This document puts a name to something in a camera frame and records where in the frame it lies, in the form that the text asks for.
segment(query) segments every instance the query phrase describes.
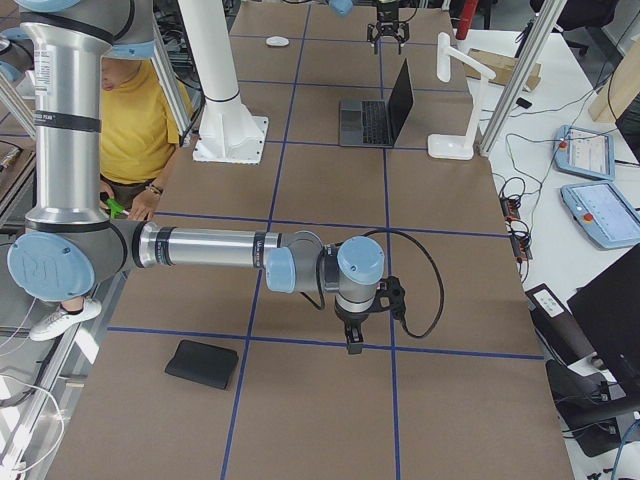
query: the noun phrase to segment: white puck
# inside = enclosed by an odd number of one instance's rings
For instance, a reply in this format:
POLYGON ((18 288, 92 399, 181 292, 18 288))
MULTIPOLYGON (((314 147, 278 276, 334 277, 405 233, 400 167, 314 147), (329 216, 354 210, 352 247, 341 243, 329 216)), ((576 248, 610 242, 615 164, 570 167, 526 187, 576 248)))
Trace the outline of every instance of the white puck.
POLYGON ((269 37, 267 38, 267 45, 270 47, 286 47, 289 45, 289 40, 284 37, 269 37))

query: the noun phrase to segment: black wallet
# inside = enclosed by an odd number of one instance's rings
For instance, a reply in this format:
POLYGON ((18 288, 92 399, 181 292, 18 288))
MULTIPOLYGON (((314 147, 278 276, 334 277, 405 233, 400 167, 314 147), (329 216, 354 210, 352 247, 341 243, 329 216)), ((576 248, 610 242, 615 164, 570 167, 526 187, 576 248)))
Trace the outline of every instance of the black wallet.
POLYGON ((235 350, 181 340, 165 373, 210 387, 227 388, 238 363, 235 350))

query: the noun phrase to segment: small white object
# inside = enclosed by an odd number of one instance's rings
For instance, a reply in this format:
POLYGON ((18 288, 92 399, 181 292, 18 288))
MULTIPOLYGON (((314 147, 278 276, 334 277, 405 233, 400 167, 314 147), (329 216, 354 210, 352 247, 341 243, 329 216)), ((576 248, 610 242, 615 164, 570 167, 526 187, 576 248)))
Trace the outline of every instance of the small white object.
POLYGON ((469 124, 465 135, 440 135, 433 134, 427 138, 429 155, 434 158, 451 158, 455 160, 470 160, 473 157, 473 140, 475 139, 480 122, 480 111, 484 99, 485 90, 489 80, 495 78, 493 70, 481 64, 477 60, 465 55, 451 46, 449 35, 440 32, 438 35, 438 59, 436 74, 443 82, 451 79, 450 57, 457 58, 480 73, 480 88, 473 99, 473 110, 469 118, 469 124))
POLYGON ((538 302, 540 302, 540 306, 549 314, 550 317, 557 317, 562 312, 564 312, 564 308, 556 302, 556 299, 551 296, 548 290, 540 290, 537 293, 534 293, 538 302))
POLYGON ((267 38, 267 45, 270 47, 286 47, 289 45, 289 39, 284 37, 269 37, 267 38))

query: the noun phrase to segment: laptop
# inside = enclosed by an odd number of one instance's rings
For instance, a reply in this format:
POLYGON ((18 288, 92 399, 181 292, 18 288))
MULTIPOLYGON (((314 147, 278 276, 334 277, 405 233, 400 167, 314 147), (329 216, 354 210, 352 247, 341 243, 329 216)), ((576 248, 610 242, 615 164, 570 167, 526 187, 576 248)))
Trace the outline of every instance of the laptop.
POLYGON ((409 65, 405 59, 389 101, 342 100, 340 145, 343 147, 392 147, 413 106, 409 65))

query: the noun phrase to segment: laptop keyboard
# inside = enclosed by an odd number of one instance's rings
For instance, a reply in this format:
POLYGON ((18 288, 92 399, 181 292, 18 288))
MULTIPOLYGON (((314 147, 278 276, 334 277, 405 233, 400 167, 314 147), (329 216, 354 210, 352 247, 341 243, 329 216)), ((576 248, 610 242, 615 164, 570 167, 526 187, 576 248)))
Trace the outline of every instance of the laptop keyboard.
POLYGON ((362 130, 362 143, 372 145, 389 143, 387 106, 384 102, 362 102, 362 130))

